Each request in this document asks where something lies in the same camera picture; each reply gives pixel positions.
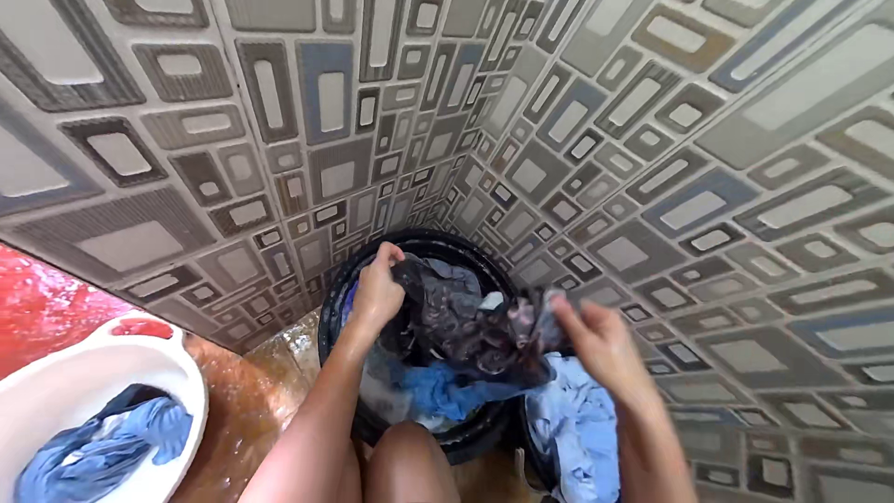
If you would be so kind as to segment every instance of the forearm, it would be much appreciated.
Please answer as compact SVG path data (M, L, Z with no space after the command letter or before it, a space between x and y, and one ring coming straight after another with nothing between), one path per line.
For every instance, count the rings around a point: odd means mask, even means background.
M628 503L696 503L677 433L658 392L640 389L616 403L621 493Z
M371 340L360 323L349 322L289 427L242 493L240 502L328 503L335 500L360 375Z

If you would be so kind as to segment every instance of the laundry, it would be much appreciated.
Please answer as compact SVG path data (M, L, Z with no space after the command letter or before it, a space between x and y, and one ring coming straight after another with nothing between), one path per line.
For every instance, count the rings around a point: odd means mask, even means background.
M400 387L412 396L413 406L422 413L464 421L486 402L508 400L524 393L520 387L500 382L477 380L463 385L446 363L428 367L409 367L403 372Z
M157 448L154 465L177 458L192 416L163 390L131 384L77 428L60 431L15 484L16 503L89 503L118 487Z
M407 294L381 339L400 358L417 344L422 354L444 359L479 380L533 388L552 378L543 354L564 344L549 305L553 295L564 294L561 290L526 290L487 310L480 309L480 286L466 269L408 253L392 274ZM420 363L414 366L426 366Z
M567 503L614 503L620 494L617 416L608 391L577 357L546 355L556 379L525 397L535 447L560 477L553 496Z
M552 379L543 355L567 346L552 316L559 289L482 296L475 274L437 259L392 267L404 304L367 356L360 397L390 424L411 419L449 426L491 401L506 400ZM342 325L355 284L342 305Z

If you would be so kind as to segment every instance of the dark cloth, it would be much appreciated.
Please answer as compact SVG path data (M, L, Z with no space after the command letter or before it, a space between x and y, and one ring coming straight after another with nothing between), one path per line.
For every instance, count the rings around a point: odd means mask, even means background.
M131 384L84 424L53 436L19 474L14 501L97 501L153 448L154 465L178 457L191 425L192 416L163 390Z
M553 377L543 355L565 339L552 317L549 299L561 290L529 289L492 311L471 271L433 259L407 259L392 267L406 292L401 312L380 337L383 347L412 366L444 360L458 374L533 388Z

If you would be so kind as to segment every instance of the hand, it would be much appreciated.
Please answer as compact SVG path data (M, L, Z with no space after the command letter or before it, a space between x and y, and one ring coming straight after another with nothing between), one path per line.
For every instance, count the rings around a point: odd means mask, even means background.
M400 248L383 242L372 263L360 271L349 323L356 321L364 332L371 331L373 340L403 304L403 287L394 283L391 275L393 262L402 260Z
M583 301L581 319L567 299L553 297L552 312L571 338L581 365L616 398L627 405L661 401L617 311Z

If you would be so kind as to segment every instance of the knee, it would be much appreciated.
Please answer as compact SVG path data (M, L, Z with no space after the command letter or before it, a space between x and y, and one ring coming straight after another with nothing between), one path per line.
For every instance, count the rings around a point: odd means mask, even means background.
M382 435L382 440L388 440L389 443L407 443L416 444L420 442L434 441L432 434L425 426L413 421L404 421L394 424Z

